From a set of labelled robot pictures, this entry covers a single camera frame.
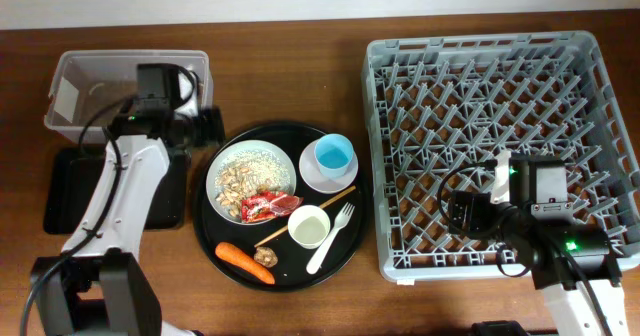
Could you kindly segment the round black serving tray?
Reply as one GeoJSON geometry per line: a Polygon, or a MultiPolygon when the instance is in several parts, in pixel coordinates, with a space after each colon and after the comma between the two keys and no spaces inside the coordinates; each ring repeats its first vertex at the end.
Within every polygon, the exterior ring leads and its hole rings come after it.
{"type": "Polygon", "coordinates": [[[275,251],[278,258],[278,263],[270,269],[275,278],[275,285],[268,285],[243,269],[220,260],[215,255],[216,246],[220,242],[228,242],[253,257],[255,252],[253,245],[286,224],[285,218],[278,218],[260,225],[238,225],[225,220],[221,214],[214,210],[206,192],[206,178],[213,162],[221,160],[219,156],[222,151],[246,140],[261,140],[275,144],[294,162],[297,173],[295,195],[303,198],[303,205],[320,205],[330,196],[323,195],[307,186],[299,176],[297,165],[304,148],[325,134],[324,130],[300,122],[265,123],[238,134],[219,149],[214,156],[211,156],[198,180],[197,188],[194,190],[191,211],[199,244],[211,263],[220,272],[237,283],[252,289],[290,292],[322,283],[349,262],[364,239],[369,221],[373,219],[373,196],[370,182],[362,171],[358,171],[354,182],[352,182],[356,189],[326,209],[333,225],[333,219],[345,203],[349,202],[355,206],[349,223],[339,231],[316,274],[306,272],[306,265],[314,250],[304,249],[294,242],[287,232],[276,237],[275,240],[269,241],[266,245],[275,251]]]}

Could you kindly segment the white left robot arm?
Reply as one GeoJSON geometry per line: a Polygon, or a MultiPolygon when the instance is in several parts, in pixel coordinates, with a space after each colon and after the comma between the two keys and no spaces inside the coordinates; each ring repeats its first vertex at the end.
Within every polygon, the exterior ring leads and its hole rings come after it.
{"type": "Polygon", "coordinates": [[[98,117],[117,113],[103,129],[104,165],[86,211],[55,257],[36,259],[19,332],[33,308],[48,335],[180,335],[165,321],[139,265],[139,249],[157,189],[172,155],[225,140],[218,108],[198,106],[198,77],[168,63],[140,64],[134,94],[98,117]]]}

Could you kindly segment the clear plastic waste bin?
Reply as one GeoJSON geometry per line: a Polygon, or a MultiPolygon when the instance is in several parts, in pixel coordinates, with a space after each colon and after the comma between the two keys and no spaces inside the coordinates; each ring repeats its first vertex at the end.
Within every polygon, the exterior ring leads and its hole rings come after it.
{"type": "Polygon", "coordinates": [[[44,125],[76,143],[86,122],[106,105],[137,91],[140,64],[167,63],[197,76],[197,104],[213,105],[208,55],[200,50],[74,50],[60,57],[49,90],[44,125]]]}

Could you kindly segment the pistachio shells and rice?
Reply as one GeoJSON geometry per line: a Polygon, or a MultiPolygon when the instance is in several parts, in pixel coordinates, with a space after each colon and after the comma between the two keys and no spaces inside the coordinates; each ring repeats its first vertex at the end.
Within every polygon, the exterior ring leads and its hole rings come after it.
{"type": "Polygon", "coordinates": [[[240,221],[243,200],[264,191],[293,191],[291,176],[273,152],[240,151],[225,158],[214,172],[210,195],[227,216],[240,221]]]}

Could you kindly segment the white paper cup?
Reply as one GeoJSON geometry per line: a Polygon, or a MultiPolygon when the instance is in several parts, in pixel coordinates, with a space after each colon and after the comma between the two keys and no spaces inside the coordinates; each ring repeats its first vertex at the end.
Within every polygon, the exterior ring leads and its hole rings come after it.
{"type": "Polygon", "coordinates": [[[294,242],[305,249],[315,249],[328,236],[331,222],[322,208],[304,205],[289,216],[287,226],[294,242]]]}

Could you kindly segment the orange carrot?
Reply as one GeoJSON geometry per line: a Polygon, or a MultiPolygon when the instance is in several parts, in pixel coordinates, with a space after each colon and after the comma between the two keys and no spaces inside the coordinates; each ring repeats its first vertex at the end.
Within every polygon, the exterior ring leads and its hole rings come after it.
{"type": "Polygon", "coordinates": [[[274,276],[265,266],[228,242],[219,243],[215,248],[215,255],[222,261],[248,272],[265,284],[275,284],[274,276]]]}

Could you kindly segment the wooden chopstick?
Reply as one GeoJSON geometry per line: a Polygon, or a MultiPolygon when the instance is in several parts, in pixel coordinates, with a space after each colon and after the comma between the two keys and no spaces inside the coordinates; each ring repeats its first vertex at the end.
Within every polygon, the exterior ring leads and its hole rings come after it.
{"type": "MultiPolygon", "coordinates": [[[[321,209],[325,209],[326,207],[328,207],[331,204],[337,202],[338,200],[340,200],[344,196],[348,195],[349,193],[353,192],[354,190],[356,190],[356,186],[350,186],[346,190],[341,191],[340,193],[338,193],[337,195],[333,196],[329,200],[327,200],[324,203],[318,205],[318,207],[321,208],[321,209]]],[[[254,248],[258,248],[258,247],[262,246],[263,244],[271,241],[272,239],[275,239],[277,236],[283,234],[287,230],[288,230],[288,225],[285,225],[284,227],[282,227],[282,228],[278,229],[277,231],[273,232],[272,234],[270,234],[266,238],[260,240],[258,243],[254,244],[254,248]]]]}

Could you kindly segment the brown food lump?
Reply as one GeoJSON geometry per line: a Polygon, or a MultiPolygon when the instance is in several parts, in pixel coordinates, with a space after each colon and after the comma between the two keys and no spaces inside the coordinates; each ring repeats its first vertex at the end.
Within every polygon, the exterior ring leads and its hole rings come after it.
{"type": "Polygon", "coordinates": [[[278,263],[276,253],[269,247],[257,247],[253,258],[257,263],[266,268],[272,268],[278,263]]]}

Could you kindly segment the small pink saucer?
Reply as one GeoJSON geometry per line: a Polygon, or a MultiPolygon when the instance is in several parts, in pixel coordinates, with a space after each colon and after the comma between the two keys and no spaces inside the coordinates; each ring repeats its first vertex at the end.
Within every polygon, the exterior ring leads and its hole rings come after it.
{"type": "Polygon", "coordinates": [[[353,155],[344,175],[336,179],[330,179],[320,172],[314,154],[316,144],[317,140],[314,140],[307,145],[301,153],[298,166],[302,180],[311,189],[323,194],[335,194],[343,191],[349,187],[357,177],[359,168],[357,156],[353,155]]]}

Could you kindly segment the black rectangular tray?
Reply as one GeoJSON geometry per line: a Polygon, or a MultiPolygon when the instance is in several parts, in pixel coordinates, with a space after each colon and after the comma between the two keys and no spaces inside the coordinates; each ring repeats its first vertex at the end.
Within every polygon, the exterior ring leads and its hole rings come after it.
{"type": "MultiPolygon", "coordinates": [[[[71,234],[86,211],[104,166],[104,158],[87,157],[75,147],[61,150],[54,159],[43,229],[52,235],[71,234]]],[[[153,198],[145,228],[163,230],[183,224],[190,157],[171,157],[169,169],[153,198]]]]}

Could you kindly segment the white plastic fork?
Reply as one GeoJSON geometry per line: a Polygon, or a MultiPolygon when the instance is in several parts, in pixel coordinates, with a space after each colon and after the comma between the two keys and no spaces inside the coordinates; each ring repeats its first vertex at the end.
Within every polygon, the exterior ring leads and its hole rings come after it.
{"type": "Polygon", "coordinates": [[[316,274],[320,269],[324,259],[326,258],[329,249],[338,233],[347,226],[349,223],[351,216],[353,215],[355,210],[355,206],[351,203],[346,203],[343,208],[340,210],[338,215],[334,219],[334,225],[330,232],[328,233],[325,240],[318,247],[314,255],[309,260],[306,266],[306,272],[308,274],[316,274]]]}

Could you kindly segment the red snack wrapper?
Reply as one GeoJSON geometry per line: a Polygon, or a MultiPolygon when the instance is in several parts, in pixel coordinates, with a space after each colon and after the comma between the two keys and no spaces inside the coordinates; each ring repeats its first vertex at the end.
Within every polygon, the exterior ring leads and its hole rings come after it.
{"type": "Polygon", "coordinates": [[[283,191],[264,191],[241,203],[241,220],[245,224],[259,223],[292,214],[303,199],[283,191]]]}

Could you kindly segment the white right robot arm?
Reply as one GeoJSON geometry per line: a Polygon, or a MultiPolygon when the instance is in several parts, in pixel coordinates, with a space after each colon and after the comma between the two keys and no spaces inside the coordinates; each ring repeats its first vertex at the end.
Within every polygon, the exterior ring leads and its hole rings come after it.
{"type": "Polygon", "coordinates": [[[449,232],[515,252],[558,334],[628,334],[615,252],[603,229],[574,218],[564,161],[503,151],[468,168],[493,172],[493,186],[436,193],[449,232]]]}

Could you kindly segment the grey dishwasher rack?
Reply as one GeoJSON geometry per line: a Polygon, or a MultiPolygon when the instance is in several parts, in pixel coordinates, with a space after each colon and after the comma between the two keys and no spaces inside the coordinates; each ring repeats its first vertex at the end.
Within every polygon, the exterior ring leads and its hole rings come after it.
{"type": "Polygon", "coordinates": [[[440,181],[503,150],[554,155],[582,224],[639,264],[639,165],[586,31],[379,40],[362,70],[379,269],[396,284],[515,273],[510,251],[447,231],[440,181]]]}

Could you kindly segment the blue plastic cup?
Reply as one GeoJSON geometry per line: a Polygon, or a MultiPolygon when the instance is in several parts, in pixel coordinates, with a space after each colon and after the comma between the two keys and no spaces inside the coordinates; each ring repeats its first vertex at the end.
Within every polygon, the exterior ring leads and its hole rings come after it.
{"type": "Polygon", "coordinates": [[[328,134],[319,138],[314,146],[314,157],[320,172],[329,179],[343,176],[354,158],[351,141],[341,134],[328,134]]]}

